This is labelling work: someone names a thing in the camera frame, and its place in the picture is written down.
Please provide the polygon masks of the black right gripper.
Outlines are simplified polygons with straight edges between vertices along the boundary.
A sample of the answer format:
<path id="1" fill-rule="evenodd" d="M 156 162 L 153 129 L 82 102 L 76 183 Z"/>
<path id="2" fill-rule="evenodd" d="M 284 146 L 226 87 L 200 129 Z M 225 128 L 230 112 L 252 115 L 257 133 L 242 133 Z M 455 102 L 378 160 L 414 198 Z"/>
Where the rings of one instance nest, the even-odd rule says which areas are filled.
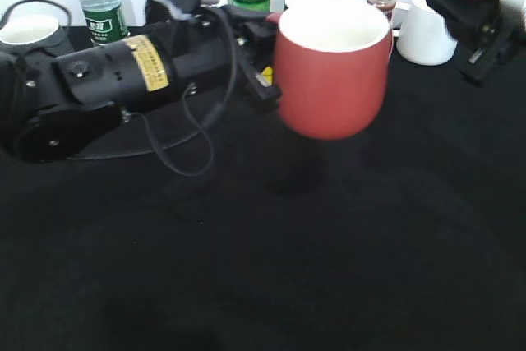
<path id="1" fill-rule="evenodd" d="M 425 0 L 459 39 L 462 77 L 482 85 L 496 66 L 509 62 L 525 47 L 525 17 L 499 11 L 498 0 Z"/>

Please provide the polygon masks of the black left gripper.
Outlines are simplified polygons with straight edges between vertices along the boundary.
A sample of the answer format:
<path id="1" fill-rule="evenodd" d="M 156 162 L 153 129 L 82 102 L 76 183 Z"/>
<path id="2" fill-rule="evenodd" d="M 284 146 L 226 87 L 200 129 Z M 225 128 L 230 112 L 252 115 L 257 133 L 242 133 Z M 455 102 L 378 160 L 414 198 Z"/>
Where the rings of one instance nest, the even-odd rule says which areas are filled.
<path id="1" fill-rule="evenodd" d="M 204 43 L 200 47 L 200 78 L 227 80 L 231 72 L 231 44 L 237 53 L 237 78 L 244 97 L 257 113 L 279 107 L 280 88 L 259 72 L 271 59 L 277 33 L 276 24 L 266 20 L 268 12 L 251 12 L 234 6 L 200 7 Z"/>

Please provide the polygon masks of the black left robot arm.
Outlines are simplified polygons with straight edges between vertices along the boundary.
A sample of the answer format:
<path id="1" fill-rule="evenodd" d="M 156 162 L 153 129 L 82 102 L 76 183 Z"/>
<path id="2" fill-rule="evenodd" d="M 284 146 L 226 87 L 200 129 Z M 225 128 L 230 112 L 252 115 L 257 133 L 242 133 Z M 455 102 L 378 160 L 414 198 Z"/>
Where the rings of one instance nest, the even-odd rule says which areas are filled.
<path id="1" fill-rule="evenodd" d="M 93 141 L 131 118 L 192 93 L 223 86 L 202 118 L 187 114 L 206 136 L 237 87 L 260 110 L 274 109 L 280 89 L 264 80 L 277 25 L 268 12 L 201 0 L 147 0 L 149 24 L 138 35 L 76 51 L 67 28 L 44 28 L 40 16 L 1 17 L 1 146 L 30 163 L 82 159 Z"/>

